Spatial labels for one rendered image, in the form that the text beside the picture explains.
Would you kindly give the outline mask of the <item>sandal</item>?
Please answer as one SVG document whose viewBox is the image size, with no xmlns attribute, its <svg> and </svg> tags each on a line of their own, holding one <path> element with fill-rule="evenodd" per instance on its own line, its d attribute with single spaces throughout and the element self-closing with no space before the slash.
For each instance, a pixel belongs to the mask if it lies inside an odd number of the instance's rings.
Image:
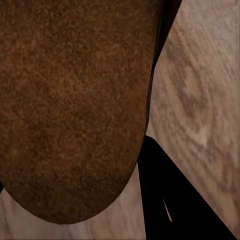
<svg viewBox="0 0 240 240">
<path fill-rule="evenodd" d="M 183 0 L 0 0 L 0 182 L 34 216 L 86 221 L 128 184 Z"/>
</svg>

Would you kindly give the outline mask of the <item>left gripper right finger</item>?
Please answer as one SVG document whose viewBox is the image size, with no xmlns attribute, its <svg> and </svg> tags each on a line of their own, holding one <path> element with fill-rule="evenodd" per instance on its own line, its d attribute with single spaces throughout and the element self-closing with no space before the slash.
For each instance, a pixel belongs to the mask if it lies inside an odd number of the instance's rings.
<svg viewBox="0 0 240 240">
<path fill-rule="evenodd" d="M 146 240 L 237 240 L 153 138 L 137 163 Z"/>
</svg>

